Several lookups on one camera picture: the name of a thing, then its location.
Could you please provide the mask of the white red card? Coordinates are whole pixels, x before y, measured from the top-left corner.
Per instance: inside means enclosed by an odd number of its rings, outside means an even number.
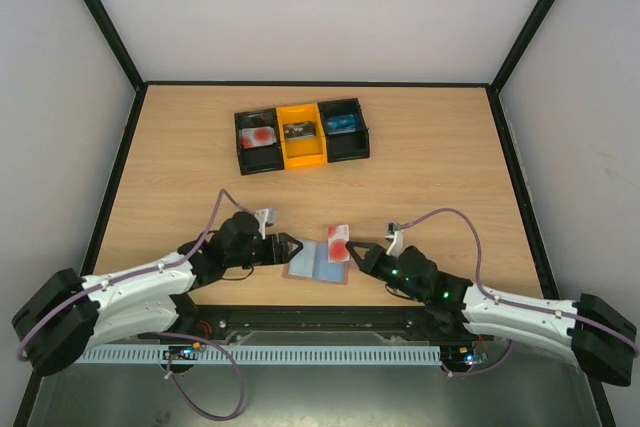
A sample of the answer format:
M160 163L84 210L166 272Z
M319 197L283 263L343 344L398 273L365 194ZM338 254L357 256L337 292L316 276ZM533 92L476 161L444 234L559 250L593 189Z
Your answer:
M347 224L335 225L328 228L328 261L343 263L350 260L347 242L350 240Z
M240 131L240 140L244 149L266 147L277 143L275 130L271 126L243 128Z

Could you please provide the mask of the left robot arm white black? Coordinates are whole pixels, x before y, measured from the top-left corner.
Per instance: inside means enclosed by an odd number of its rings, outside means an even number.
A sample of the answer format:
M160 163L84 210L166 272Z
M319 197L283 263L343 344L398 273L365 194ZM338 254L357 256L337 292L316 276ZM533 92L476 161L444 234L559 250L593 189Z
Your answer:
M45 377L103 344L189 333L198 315L191 292L229 269L286 264L302 252L301 241L265 228L255 215L236 212L218 229L141 266L103 275L54 273L11 321L17 359Z

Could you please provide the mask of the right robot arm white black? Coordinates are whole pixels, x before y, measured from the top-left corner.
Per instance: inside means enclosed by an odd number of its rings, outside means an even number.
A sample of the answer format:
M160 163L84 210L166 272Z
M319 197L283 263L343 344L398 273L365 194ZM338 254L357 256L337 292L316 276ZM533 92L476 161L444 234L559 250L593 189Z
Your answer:
M379 244L349 241L359 270L424 305L445 337L494 336L551 353L610 385L631 385L637 328L601 298L544 300L481 287L438 269L416 247L393 256Z

